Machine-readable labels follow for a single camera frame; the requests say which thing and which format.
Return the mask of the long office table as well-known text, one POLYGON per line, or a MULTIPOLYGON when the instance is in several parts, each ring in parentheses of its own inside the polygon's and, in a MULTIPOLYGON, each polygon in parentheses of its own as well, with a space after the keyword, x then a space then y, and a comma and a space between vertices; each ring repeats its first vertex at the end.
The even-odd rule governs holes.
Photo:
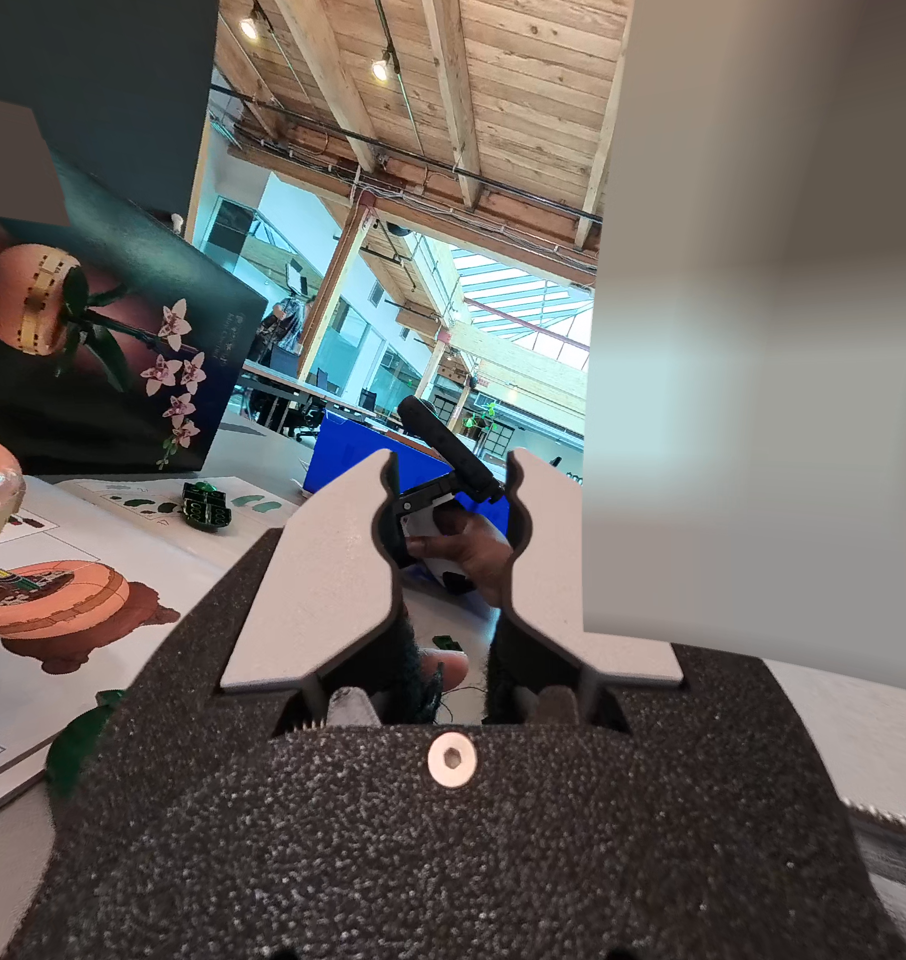
POLYGON ((329 390, 303 383, 253 361, 244 361, 236 387, 243 394, 243 415, 255 424, 285 436, 290 436, 295 412, 304 406, 323 406, 325 416, 334 414, 380 434, 400 436, 404 432, 401 422, 393 415, 378 415, 346 402, 329 390))

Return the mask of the building instruction booklet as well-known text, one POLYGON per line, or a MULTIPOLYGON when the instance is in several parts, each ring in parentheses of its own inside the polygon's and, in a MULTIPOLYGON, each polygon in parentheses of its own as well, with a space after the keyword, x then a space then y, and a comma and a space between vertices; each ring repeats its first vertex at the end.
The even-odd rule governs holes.
POLYGON ((207 483, 232 520, 204 533, 182 481, 27 481, 0 534, 0 808, 36 783, 75 721, 110 713, 172 629, 298 509, 236 477, 207 483))

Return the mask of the light grey desk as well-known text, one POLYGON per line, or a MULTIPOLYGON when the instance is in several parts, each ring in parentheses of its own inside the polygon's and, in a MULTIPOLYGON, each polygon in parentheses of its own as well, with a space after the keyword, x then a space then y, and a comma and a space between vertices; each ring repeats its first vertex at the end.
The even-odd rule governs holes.
MULTIPOLYGON (((219 427, 203 475, 236 476, 299 503, 308 446, 282 438, 228 413, 219 427)), ((425 585, 406 585, 417 638, 427 644, 450 634, 469 658, 464 686, 446 703, 456 719, 480 717, 483 665, 497 614, 480 600, 447 601, 425 585)), ((54 828, 40 749, 0 774, 0 956, 16 931, 49 859, 54 828)))

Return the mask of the dark flower printed box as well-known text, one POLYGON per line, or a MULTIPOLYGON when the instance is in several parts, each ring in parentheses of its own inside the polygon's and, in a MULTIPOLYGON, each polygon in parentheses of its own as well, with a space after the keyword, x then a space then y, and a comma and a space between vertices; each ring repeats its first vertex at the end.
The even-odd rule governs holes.
POLYGON ((196 472, 266 300, 51 162, 68 224, 0 217, 0 445, 25 474, 196 472))

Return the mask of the green brick leaf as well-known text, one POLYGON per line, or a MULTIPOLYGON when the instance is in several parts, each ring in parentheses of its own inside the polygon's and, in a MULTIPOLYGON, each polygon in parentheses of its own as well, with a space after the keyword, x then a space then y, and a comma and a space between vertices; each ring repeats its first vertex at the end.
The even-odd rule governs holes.
POLYGON ((75 792, 84 764, 94 754, 101 733, 124 695, 123 689, 99 691, 96 705, 64 726, 51 741, 44 779, 52 800, 64 801, 75 792))

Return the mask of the dark green brick assembly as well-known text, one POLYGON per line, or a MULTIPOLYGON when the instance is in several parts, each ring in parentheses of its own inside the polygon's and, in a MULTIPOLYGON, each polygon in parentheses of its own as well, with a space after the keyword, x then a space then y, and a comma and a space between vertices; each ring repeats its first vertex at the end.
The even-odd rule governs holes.
POLYGON ((189 526, 206 533, 219 533, 232 523, 224 493, 206 481, 184 482, 180 512, 189 526))

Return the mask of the wooden support post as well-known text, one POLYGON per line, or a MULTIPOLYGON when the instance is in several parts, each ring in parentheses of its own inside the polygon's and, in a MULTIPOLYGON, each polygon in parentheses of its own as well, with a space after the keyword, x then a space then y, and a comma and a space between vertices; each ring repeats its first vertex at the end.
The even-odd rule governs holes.
POLYGON ((352 203, 339 236, 332 260, 326 270, 306 318, 301 340, 297 379, 306 381, 316 354, 341 298, 348 275, 359 255, 366 235, 377 220, 374 195, 364 189, 352 203))

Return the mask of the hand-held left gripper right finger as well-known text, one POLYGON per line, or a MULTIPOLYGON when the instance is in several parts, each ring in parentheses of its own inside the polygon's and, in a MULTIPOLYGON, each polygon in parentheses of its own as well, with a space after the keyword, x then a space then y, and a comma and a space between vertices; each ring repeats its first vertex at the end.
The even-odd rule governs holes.
POLYGON ((509 539, 513 554, 501 647, 521 687, 575 690, 590 714, 612 686, 676 689, 683 672, 666 642, 589 632, 584 627, 580 486, 524 448, 507 459, 509 539))

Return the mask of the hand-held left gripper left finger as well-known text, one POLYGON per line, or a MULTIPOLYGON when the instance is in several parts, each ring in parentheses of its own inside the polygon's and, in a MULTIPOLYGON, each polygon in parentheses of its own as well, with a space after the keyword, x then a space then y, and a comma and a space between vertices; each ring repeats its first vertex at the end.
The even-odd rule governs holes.
POLYGON ((323 680, 399 616, 398 567, 380 534, 398 485, 378 449, 287 522, 219 680, 225 694, 299 691, 323 710, 323 680))

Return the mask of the person's left hand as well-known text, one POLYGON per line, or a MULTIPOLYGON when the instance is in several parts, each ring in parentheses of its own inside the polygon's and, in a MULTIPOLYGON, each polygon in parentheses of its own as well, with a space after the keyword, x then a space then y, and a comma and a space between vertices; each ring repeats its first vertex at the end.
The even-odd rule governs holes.
POLYGON ((446 693, 465 682, 470 667, 467 654, 428 647, 419 648, 418 653, 421 677, 425 684, 441 685, 442 692, 446 693))

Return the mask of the person's right hand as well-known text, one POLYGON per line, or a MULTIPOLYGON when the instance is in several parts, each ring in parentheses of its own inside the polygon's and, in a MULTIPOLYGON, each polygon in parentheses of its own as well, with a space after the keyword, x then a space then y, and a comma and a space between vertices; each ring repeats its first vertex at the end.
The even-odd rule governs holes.
POLYGON ((457 500, 436 507, 434 522, 438 534, 410 538, 409 553, 457 565, 485 603, 499 609, 513 552, 508 541, 485 516, 465 510, 457 500))

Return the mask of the blue plastic bin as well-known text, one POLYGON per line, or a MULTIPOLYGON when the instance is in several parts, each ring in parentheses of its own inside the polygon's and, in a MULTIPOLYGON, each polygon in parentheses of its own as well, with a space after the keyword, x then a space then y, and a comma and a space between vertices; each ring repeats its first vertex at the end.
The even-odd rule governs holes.
POLYGON ((503 484, 491 469, 421 400, 404 399, 398 413, 404 428, 398 439, 335 414, 325 415, 305 491, 318 493, 371 454, 385 450, 396 456, 392 510, 405 536, 438 534, 434 510, 451 500, 507 534, 509 506, 503 484))

